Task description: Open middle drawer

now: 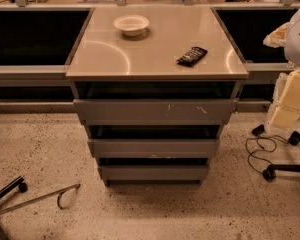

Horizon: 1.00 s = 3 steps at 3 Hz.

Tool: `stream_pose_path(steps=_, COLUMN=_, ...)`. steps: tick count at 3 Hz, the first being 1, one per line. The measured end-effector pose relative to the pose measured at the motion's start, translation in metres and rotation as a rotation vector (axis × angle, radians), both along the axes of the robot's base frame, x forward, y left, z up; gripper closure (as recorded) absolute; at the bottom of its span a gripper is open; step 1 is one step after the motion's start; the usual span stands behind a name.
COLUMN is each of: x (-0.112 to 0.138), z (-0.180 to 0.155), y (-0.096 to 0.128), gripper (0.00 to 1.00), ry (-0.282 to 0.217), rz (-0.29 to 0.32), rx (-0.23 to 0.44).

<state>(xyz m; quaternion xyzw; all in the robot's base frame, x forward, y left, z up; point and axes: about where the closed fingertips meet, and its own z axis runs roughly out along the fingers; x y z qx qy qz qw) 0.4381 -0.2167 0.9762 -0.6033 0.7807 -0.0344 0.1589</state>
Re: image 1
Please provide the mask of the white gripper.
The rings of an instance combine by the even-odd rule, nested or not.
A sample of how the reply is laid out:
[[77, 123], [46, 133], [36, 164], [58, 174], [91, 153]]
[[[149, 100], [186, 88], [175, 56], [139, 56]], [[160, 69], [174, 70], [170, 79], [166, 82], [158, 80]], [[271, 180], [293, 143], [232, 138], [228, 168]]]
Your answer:
[[[271, 48], [286, 45], [288, 23], [268, 34], [263, 44]], [[276, 81], [273, 103], [268, 112], [268, 124], [277, 128], [291, 128], [300, 117], [300, 69], [281, 73]]]

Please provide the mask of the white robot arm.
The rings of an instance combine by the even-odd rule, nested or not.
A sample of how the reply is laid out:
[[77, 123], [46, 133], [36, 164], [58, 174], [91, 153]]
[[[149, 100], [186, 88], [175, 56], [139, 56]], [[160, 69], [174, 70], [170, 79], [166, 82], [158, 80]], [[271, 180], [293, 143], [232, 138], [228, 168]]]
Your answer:
[[[300, 8], [289, 22], [268, 34], [263, 44], [272, 48], [284, 48], [285, 58], [300, 66]], [[290, 128], [300, 117], [300, 69], [292, 71], [283, 85], [276, 83], [279, 97], [269, 112], [269, 124], [277, 128]]]

